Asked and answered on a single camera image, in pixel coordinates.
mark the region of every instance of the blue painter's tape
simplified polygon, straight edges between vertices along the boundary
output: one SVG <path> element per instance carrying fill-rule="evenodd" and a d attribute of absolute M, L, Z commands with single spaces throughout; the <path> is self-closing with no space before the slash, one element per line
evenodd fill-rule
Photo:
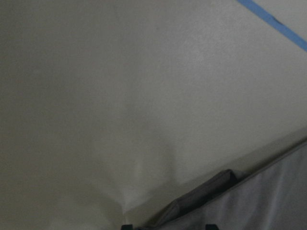
<path fill-rule="evenodd" d="M 287 26 L 278 21 L 273 15 L 265 11 L 261 6 L 252 0 L 238 0 L 238 2 L 307 52 L 307 42 Z"/>

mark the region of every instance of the blue tape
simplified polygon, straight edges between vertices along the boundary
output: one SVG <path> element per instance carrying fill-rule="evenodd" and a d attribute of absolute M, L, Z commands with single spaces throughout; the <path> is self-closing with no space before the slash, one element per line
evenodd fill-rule
<path fill-rule="evenodd" d="M 238 0 L 238 2 L 307 52 L 307 42 L 287 26 L 278 21 L 273 15 L 265 11 L 261 6 L 252 0 Z"/>

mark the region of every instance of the gray cloth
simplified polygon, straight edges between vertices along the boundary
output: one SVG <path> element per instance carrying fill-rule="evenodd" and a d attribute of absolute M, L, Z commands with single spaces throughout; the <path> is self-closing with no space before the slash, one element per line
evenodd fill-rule
<path fill-rule="evenodd" d="M 220 230 L 307 230 L 306 178 L 307 143 L 303 143 L 241 182 L 231 170 L 219 173 L 172 202 L 150 229 L 205 230 L 216 224 Z"/>

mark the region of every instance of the blue stripe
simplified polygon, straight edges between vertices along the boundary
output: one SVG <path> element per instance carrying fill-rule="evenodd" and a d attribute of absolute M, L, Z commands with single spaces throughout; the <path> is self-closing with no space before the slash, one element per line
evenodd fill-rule
<path fill-rule="evenodd" d="M 267 24 L 278 30 L 280 33 L 282 33 L 284 36 L 286 36 L 288 39 L 290 39 L 292 42 L 307 52 L 307 42 L 287 26 L 279 22 L 274 16 L 265 11 L 261 6 L 252 0 L 238 0 L 238 2 L 240 2 L 258 17 L 264 20 Z"/>

